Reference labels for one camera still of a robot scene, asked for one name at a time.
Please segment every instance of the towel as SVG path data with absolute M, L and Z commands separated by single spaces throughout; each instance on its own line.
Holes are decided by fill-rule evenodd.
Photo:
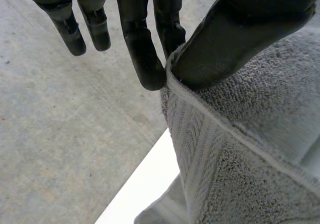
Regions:
M 180 175 L 135 223 L 320 223 L 318 29 L 276 42 L 201 91 L 171 72 L 181 49 L 161 90 Z

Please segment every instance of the gray concrete surface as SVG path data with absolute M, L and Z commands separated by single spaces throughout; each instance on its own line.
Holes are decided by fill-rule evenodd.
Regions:
M 190 37 L 214 0 L 184 0 Z M 69 54 L 30 0 L 0 0 L 0 223 L 93 224 L 166 128 L 159 93 L 144 90 L 123 41 L 116 0 L 112 46 Z M 152 2 L 148 25 L 160 59 Z

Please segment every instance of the robotic hand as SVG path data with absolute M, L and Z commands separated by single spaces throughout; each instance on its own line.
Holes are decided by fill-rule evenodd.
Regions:
M 86 45 L 72 11 L 72 0 L 33 0 L 51 18 L 69 51 L 80 56 Z M 95 48 L 105 51 L 111 42 L 106 0 L 77 0 Z M 158 90 L 166 83 L 165 70 L 157 57 L 156 49 L 147 27 L 148 0 L 117 0 L 125 43 L 134 68 L 143 87 Z M 166 58 L 185 40 L 185 30 L 180 25 L 179 11 L 182 0 L 153 0 L 156 28 Z
M 86 46 L 72 12 L 72 0 L 33 0 L 52 19 L 72 54 Z M 77 0 L 98 51 L 110 47 L 106 0 Z M 303 27 L 316 0 L 217 0 L 183 47 L 173 73 L 192 89 L 219 83 L 277 40 Z M 117 0 L 123 36 L 141 84 L 158 90 L 166 82 L 147 28 L 148 0 Z M 185 42 L 182 0 L 153 0 L 157 31 L 166 58 Z

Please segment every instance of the rubber fingertip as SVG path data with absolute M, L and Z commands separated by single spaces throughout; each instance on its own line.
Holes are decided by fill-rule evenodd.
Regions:
M 68 36 L 61 35 L 61 37 L 72 55 L 78 57 L 86 53 L 87 47 L 79 28 L 77 28 L 75 33 Z
M 100 24 L 87 25 L 93 45 L 99 52 L 106 51 L 111 46 L 107 21 Z
M 135 68 L 141 85 L 149 91 L 160 90 L 167 82 L 166 71 L 162 67 L 160 60 L 157 66 L 152 70 L 146 70 L 142 66 Z

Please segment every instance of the towel fold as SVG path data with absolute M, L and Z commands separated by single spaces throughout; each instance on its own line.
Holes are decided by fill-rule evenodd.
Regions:
M 320 143 L 320 33 L 294 33 L 197 92 L 171 72 L 181 48 L 161 90 L 180 177 L 135 223 L 320 223 L 320 166 L 306 161 Z M 178 197 L 187 219 L 161 215 Z

